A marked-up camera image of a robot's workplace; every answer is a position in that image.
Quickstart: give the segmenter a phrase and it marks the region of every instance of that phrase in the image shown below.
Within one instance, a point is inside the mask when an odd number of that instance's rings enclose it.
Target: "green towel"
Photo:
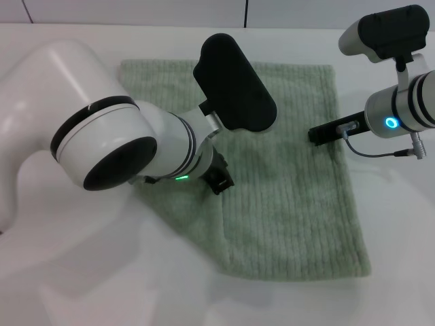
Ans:
[[[126,60],[131,96],[173,113],[205,100],[195,61]],[[223,130],[215,146],[235,186],[216,196],[201,180],[137,184],[139,195],[229,275],[305,281],[366,276],[362,239],[340,142],[314,147],[310,127],[338,117],[330,66],[254,63],[278,118],[268,133]]]

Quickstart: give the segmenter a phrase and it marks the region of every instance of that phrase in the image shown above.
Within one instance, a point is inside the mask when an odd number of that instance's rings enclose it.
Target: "white table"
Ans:
[[[342,31],[143,26],[0,25],[0,73],[49,39],[89,44],[113,72],[125,58],[198,58],[206,38],[231,34],[248,59],[330,64],[342,115],[396,84],[394,63],[345,57]],[[435,68],[435,33],[423,51]],[[263,283],[223,276],[174,234],[132,189],[86,192],[49,153],[19,174],[18,222],[0,237],[2,325],[433,325],[435,134],[428,157],[346,157],[372,275],[318,283]],[[352,137],[367,153],[408,148],[408,137]]]

